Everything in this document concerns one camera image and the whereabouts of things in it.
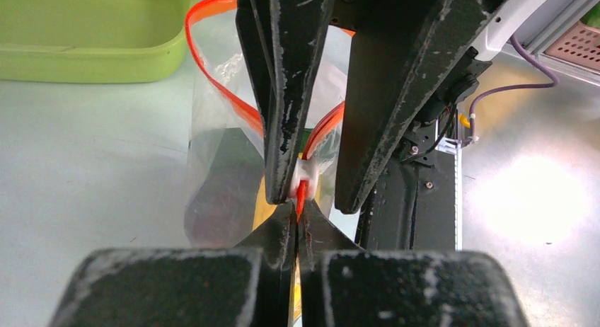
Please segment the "yellow corn cob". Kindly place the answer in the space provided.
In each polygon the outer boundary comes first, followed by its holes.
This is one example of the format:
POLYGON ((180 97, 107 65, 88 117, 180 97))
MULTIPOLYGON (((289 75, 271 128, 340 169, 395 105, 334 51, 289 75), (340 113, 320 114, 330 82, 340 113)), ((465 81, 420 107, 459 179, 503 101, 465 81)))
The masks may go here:
POLYGON ((256 201, 251 235, 243 242, 260 249, 257 312, 260 326, 295 326, 310 291, 306 278, 316 267, 311 222, 322 217, 318 205, 291 200, 269 205, 264 197, 256 201))

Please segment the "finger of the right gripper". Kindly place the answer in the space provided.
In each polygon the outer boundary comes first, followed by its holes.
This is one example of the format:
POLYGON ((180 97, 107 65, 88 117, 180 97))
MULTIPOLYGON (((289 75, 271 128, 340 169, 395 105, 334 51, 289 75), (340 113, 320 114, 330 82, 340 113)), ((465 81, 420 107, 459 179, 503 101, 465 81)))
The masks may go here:
POLYGON ((264 138, 270 204, 289 196, 335 0, 237 0, 236 29, 264 138))
POLYGON ((492 0, 374 0, 352 38, 335 207, 355 213, 401 137, 492 18, 492 0))

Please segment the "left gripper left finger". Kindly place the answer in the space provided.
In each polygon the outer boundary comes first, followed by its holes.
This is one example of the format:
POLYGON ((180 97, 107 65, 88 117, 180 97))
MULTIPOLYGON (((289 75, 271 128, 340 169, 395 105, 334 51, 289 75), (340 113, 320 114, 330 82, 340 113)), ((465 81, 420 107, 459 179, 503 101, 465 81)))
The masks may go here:
POLYGON ((291 326, 294 204, 231 248, 114 248, 74 271, 52 326, 291 326))

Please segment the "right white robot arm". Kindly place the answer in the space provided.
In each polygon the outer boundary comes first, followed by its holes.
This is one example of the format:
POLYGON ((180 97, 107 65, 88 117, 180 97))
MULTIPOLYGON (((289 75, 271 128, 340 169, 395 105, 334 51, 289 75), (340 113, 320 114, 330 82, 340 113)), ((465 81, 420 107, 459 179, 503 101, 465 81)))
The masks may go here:
POLYGON ((266 198, 289 197, 330 26, 352 30, 335 206, 357 210, 469 49, 491 60, 547 0, 237 0, 265 139, 266 198))

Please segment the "clear zip bag orange zipper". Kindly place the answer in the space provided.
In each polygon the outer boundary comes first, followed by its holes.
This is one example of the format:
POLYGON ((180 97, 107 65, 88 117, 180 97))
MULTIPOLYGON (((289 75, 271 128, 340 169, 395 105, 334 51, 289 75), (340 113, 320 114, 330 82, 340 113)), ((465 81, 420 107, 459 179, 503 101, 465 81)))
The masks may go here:
MULTIPOLYGON (((242 129, 262 157, 264 175, 256 201, 260 196, 266 200, 263 126, 235 29, 236 9, 237 0, 202 0, 185 18, 187 44, 199 68, 189 141, 201 131, 242 129)), ((330 214, 333 208, 347 90, 347 64, 342 55, 349 51, 350 37, 348 30, 334 30, 325 43, 301 136, 301 144, 307 145, 311 133, 316 132, 309 156, 318 166, 315 199, 323 214, 330 214)))

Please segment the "dark purple mangosteen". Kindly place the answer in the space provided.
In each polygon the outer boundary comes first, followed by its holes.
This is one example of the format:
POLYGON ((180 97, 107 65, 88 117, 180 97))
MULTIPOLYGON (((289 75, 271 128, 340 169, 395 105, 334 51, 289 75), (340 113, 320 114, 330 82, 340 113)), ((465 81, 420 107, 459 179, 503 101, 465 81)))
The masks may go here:
POLYGON ((253 230, 263 158, 240 128, 206 130, 188 144, 185 235, 194 247, 232 247, 253 230))

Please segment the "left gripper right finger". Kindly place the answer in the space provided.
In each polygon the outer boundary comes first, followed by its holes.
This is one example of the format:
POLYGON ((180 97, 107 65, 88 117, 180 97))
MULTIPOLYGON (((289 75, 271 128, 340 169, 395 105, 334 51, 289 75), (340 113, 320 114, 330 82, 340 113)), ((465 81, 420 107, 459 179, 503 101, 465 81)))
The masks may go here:
POLYGON ((472 251, 366 251, 314 201, 298 218, 305 326, 527 326, 501 265, 472 251))

